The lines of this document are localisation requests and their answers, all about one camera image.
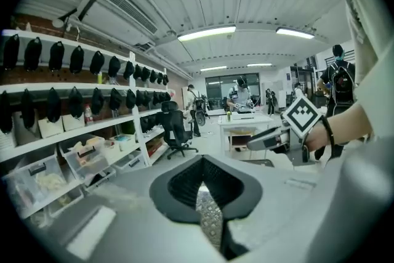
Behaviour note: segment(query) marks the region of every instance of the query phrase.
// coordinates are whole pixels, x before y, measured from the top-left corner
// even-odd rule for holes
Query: hand
[[[323,146],[329,145],[326,128],[321,123],[316,124],[307,136],[305,144],[310,152],[314,152]]]

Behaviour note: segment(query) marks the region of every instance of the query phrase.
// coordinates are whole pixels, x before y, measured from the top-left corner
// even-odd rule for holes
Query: fluorescent light
[[[204,31],[198,31],[198,32],[178,36],[178,40],[184,42],[184,41],[189,41],[191,39],[203,38],[205,36],[210,36],[210,35],[234,33],[235,29],[236,29],[235,26],[225,26],[224,28],[208,29]]]
[[[272,63],[250,63],[248,67],[264,67],[264,66],[272,66]]]
[[[298,37],[304,38],[304,39],[313,39],[315,37],[315,35],[313,35],[311,33],[297,31],[297,30],[288,29],[288,28],[277,28],[276,34],[293,35],[293,36],[298,36]]]
[[[208,70],[216,70],[216,69],[226,69],[227,66],[219,66],[219,67],[211,67],[211,68],[204,68],[200,69],[200,71],[208,71]]]

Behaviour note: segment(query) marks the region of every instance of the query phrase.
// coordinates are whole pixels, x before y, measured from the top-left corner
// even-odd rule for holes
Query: box handle
[[[45,171],[46,169],[47,169],[47,166],[45,165],[45,163],[43,163],[42,166],[40,166],[34,170],[29,169],[29,173],[30,173],[30,176],[33,176],[37,173]]]
[[[90,155],[91,153],[93,153],[93,152],[95,152],[95,151],[96,151],[96,149],[94,148],[94,146],[92,146],[92,149],[90,149],[90,150],[87,151],[87,152],[84,152],[82,155],[80,155],[79,152],[77,152],[77,154],[78,154],[78,156],[79,156],[80,158],[84,158],[85,156]]]

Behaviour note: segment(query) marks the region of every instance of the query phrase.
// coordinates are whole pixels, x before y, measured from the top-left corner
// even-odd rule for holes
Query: person wearing backpack
[[[334,63],[327,67],[317,82],[317,86],[330,95],[327,105],[327,118],[343,113],[356,102],[354,94],[355,66],[344,61],[345,51],[341,45],[333,46],[332,54],[335,57]],[[326,88],[327,83],[330,84],[330,90]],[[321,147],[315,151],[316,160],[321,158],[324,149],[325,147]],[[335,145],[333,158],[339,157],[343,149],[343,145]]]
[[[198,102],[202,100],[201,94],[198,90],[195,89],[194,85],[189,84],[187,87],[187,106],[186,111],[190,110],[191,118],[194,120],[193,124],[193,133],[196,137],[201,137],[201,133],[199,132],[199,127],[196,121],[196,107],[198,106]]]

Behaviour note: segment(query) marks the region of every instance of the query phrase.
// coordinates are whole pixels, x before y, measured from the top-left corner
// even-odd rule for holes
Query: person
[[[326,84],[329,83],[331,87],[335,87],[336,85],[333,84],[332,80],[334,79],[334,75],[336,74],[337,70],[342,67],[348,75],[351,76],[352,81],[355,79],[355,73],[356,73],[356,68],[354,64],[349,63],[344,61],[344,56],[345,56],[345,51],[342,48],[341,45],[334,45],[332,47],[332,54],[335,57],[335,62],[331,64],[330,66],[327,67],[327,69],[324,71],[324,73],[320,76],[317,86],[323,90],[325,93],[329,94],[329,101],[327,105],[327,113],[326,117],[330,118],[332,117],[335,113],[334,110],[336,109],[337,102],[334,100],[334,93],[332,90],[329,90],[326,87]],[[347,96],[347,101],[350,103],[353,103],[354,100],[352,99],[353,93],[351,95]],[[320,160],[321,156],[324,154],[324,149],[325,146],[322,146],[321,148],[317,149],[315,151],[315,159]],[[342,154],[342,150],[344,149],[344,146],[341,145],[335,145],[334,149],[332,151],[332,158],[339,157]]]
[[[193,124],[193,133],[196,137],[201,137],[201,133],[199,132],[199,127],[196,121],[196,109],[195,109],[195,101],[197,98],[201,98],[201,94],[198,90],[195,89],[194,85],[189,84],[187,87],[187,106],[186,111],[190,111],[190,116],[194,120]]]
[[[228,90],[227,105],[231,111],[237,111],[241,107],[247,107],[251,103],[251,92],[247,86],[247,79],[245,76],[239,76],[236,80],[236,85]]]
[[[373,132],[375,138],[394,136],[391,113],[394,66],[394,23],[382,0],[346,0],[347,18],[355,50],[357,101],[341,114],[328,118],[335,144]],[[322,124],[310,131],[305,144],[312,152],[330,144]]]
[[[300,84],[300,83],[296,83],[295,85],[294,85],[294,93],[295,93],[295,98],[298,98],[299,96],[302,96],[302,95],[305,95],[306,96],[306,94],[304,94],[303,92],[302,92],[302,85]]]
[[[268,115],[271,116],[272,114],[274,114],[274,109],[275,109],[275,92],[271,91],[270,88],[267,89],[265,96],[267,98],[267,102],[268,102]]]

